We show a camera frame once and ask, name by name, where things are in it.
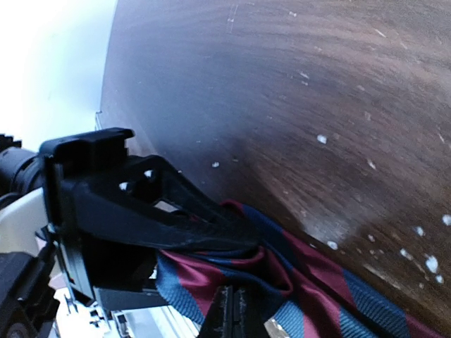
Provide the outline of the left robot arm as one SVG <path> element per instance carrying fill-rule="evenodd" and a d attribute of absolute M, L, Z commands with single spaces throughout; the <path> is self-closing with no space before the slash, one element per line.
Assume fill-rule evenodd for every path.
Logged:
<path fill-rule="evenodd" d="M 254 226 L 205 196 L 166 159 L 130 155 L 133 131 L 109 128 L 49 140 L 38 153 L 1 136 L 1 198 L 44 192 L 58 259 L 77 296 L 154 291 L 160 250 L 257 247 Z"/>

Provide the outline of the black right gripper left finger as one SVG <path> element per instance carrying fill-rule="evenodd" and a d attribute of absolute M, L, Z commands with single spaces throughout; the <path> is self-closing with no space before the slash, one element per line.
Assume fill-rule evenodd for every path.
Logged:
<path fill-rule="evenodd" d="M 221 286 L 199 331 L 199 338 L 233 337 L 233 286 Z"/>

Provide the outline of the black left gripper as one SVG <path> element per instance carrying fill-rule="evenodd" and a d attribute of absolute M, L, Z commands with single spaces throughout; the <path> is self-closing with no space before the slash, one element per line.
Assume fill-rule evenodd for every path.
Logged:
<path fill-rule="evenodd" d="M 128 153 L 132 130 L 44 142 L 44 200 L 58 261 L 76 299 L 158 299 L 156 249 L 254 249 L 255 226 L 160 156 Z"/>

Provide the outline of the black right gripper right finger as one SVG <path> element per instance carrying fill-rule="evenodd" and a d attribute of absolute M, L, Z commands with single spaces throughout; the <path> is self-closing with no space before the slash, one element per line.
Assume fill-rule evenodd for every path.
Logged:
<path fill-rule="evenodd" d="M 233 294 L 233 337 L 269 337 L 254 299 L 243 288 Z"/>

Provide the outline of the red navy striped tie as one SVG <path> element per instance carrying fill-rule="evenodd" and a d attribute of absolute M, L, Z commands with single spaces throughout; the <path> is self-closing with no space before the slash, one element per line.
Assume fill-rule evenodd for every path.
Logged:
<path fill-rule="evenodd" d="M 437 332 L 251 206 L 223 207 L 261 231 L 250 251 L 160 251 L 156 287 L 181 315 L 202 324 L 216 289 L 243 283 L 264 320 L 289 337 L 436 337 Z"/>

